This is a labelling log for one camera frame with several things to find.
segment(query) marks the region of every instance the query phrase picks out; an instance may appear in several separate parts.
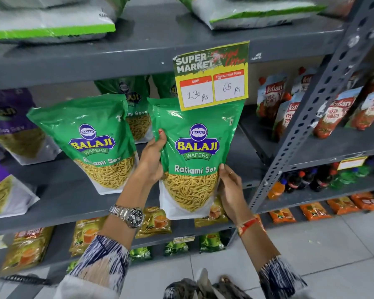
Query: wristwatch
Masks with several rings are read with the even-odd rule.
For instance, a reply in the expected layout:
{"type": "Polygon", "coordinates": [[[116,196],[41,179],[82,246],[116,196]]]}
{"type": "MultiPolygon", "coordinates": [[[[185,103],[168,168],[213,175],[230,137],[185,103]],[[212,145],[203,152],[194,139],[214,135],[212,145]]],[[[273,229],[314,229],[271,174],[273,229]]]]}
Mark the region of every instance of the wristwatch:
{"type": "Polygon", "coordinates": [[[140,227],[145,217],[141,208],[124,208],[117,205],[110,207],[110,214],[118,216],[125,221],[130,228],[140,227]]]}

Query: blue and white patterned sleeve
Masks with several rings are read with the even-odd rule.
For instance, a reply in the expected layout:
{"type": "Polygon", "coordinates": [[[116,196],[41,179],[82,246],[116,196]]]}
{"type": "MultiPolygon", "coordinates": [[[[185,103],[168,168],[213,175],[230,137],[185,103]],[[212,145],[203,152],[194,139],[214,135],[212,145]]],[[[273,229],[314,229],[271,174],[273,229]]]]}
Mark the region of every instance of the blue and white patterned sleeve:
{"type": "Polygon", "coordinates": [[[313,298],[306,282],[282,256],[274,257],[260,270],[259,281],[269,299],[313,298]]]}
{"type": "Polygon", "coordinates": [[[98,235],[75,268],[61,281],[55,298],[112,298],[120,296],[130,265],[128,249],[98,235]]]}

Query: black watch dial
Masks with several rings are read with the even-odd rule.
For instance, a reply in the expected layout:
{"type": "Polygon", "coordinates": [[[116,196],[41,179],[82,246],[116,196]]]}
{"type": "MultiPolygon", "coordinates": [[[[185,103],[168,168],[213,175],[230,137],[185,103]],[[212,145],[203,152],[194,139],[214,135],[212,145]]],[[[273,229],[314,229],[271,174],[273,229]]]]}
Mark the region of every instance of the black watch dial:
{"type": "Polygon", "coordinates": [[[139,209],[133,209],[130,211],[130,214],[129,214],[129,225],[132,227],[132,228],[137,228],[139,226],[141,226],[141,224],[143,223],[143,212],[139,209]]]}

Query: white floor tile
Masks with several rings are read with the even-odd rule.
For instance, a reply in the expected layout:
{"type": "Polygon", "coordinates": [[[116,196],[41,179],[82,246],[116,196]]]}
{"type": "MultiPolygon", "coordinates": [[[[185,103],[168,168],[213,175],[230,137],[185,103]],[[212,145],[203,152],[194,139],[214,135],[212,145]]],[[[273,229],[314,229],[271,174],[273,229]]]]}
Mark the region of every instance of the white floor tile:
{"type": "Polygon", "coordinates": [[[189,256],[152,264],[147,261],[129,269],[120,299],[162,298],[167,286],[183,278],[193,279],[189,256]]]}
{"type": "MultiPolygon", "coordinates": [[[[47,274],[49,273],[50,267],[44,267],[37,270],[28,270],[28,271],[22,271],[19,274],[20,275],[29,275],[29,274],[35,274],[40,278],[46,278],[47,274]]],[[[15,288],[19,285],[19,283],[13,283],[13,282],[4,282],[3,288],[0,292],[0,299],[6,299],[12,292],[15,290],[15,288]]]]}
{"type": "Polygon", "coordinates": [[[261,287],[246,291],[246,294],[251,296],[252,299],[266,299],[261,287]]]}
{"type": "Polygon", "coordinates": [[[304,277],[316,299],[374,298],[374,259],[304,277]]]}
{"type": "Polygon", "coordinates": [[[211,283],[219,281],[221,275],[227,275],[241,289],[259,286],[259,277],[240,239],[225,251],[202,253],[191,256],[194,274],[202,267],[208,270],[211,283]]]}
{"type": "Polygon", "coordinates": [[[268,235],[301,275],[372,257],[340,217],[282,226],[268,235]]]}
{"type": "Polygon", "coordinates": [[[55,287],[44,287],[42,290],[36,295],[35,299],[52,299],[54,298],[54,294],[57,288],[55,287]]]}
{"type": "Polygon", "coordinates": [[[374,254],[374,212],[342,216],[364,245],[374,254]]]}

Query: person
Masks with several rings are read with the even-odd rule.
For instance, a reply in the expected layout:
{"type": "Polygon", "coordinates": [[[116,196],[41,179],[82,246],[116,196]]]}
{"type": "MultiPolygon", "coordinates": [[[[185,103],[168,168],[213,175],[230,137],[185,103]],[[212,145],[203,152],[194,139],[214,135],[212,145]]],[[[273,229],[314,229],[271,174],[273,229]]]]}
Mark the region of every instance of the person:
{"type": "MultiPolygon", "coordinates": [[[[116,205],[144,208],[151,187],[164,174],[160,154],[167,138],[162,129],[159,133],[160,138],[157,141],[151,140],[142,151],[140,162],[128,179],[116,205]]],[[[258,272],[265,297],[311,298],[306,282],[280,256],[266,232],[253,220],[254,215],[243,196],[241,178],[224,164],[219,166],[219,176],[222,181],[219,191],[227,216],[237,227],[247,222],[252,223],[240,233],[240,237],[258,272]]],[[[130,265],[129,250],[135,233],[136,230],[130,228],[125,221],[110,214],[75,268],[61,281],[54,298],[119,298],[130,265]]],[[[250,298],[227,277],[212,286],[208,282],[204,269],[197,282],[183,279],[172,283],[166,288],[164,299],[250,298]]]]}

